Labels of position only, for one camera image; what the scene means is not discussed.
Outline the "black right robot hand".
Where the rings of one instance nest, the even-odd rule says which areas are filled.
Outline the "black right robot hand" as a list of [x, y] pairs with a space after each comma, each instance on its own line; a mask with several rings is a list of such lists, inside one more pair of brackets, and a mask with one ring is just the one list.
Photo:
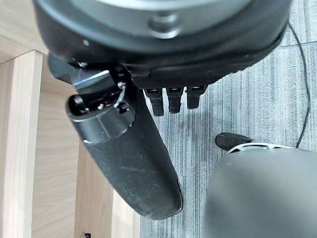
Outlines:
[[138, 214], [183, 208], [153, 121], [181, 97], [196, 109], [207, 87], [265, 58], [281, 42], [289, 0], [36, 0], [53, 77], [74, 87], [67, 115], [112, 187]]

